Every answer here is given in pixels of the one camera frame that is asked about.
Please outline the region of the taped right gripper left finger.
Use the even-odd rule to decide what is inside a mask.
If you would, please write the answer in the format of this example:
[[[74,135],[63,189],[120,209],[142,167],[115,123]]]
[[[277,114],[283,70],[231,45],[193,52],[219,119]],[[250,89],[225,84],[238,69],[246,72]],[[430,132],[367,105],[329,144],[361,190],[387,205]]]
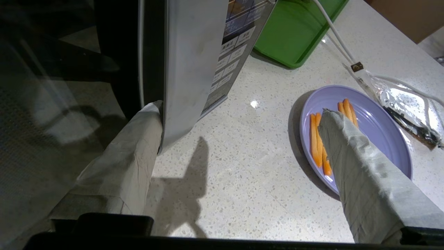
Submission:
[[[142,215],[162,139],[162,101],[147,104],[77,177],[50,219],[86,213]]]

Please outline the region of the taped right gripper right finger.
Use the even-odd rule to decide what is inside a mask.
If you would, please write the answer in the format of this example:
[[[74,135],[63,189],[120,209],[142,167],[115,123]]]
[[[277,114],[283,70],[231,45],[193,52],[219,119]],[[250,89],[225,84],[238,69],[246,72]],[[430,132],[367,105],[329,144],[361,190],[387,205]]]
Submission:
[[[346,116],[324,109],[319,133],[356,243],[443,243],[443,211]]]

